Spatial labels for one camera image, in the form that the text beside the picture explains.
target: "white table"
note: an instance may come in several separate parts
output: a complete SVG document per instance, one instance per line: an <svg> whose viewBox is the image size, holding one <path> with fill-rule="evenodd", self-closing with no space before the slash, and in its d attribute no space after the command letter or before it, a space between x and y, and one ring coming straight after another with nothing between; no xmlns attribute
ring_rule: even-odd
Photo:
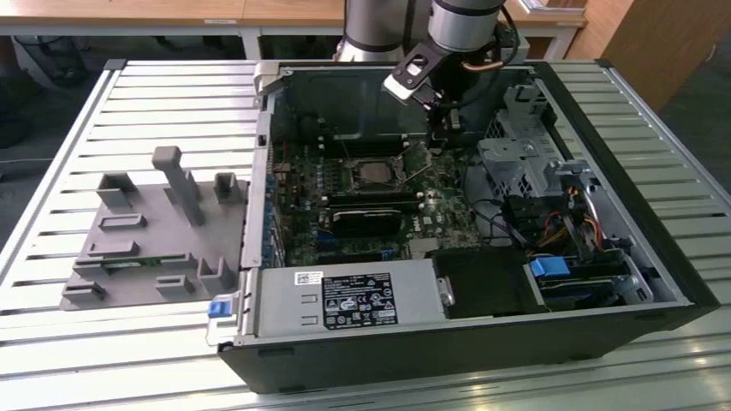
<svg viewBox="0 0 731 411"><path fill-rule="evenodd" d="M197 181L228 170L249 178L253 63L128 62L103 72L0 253L0 409L635 411L731 401L731 199L612 69L553 68L724 304L716 312L599 360L260 396L205 343L205 302L57 311L100 173L160 182L151 153L176 144Z"/></svg>

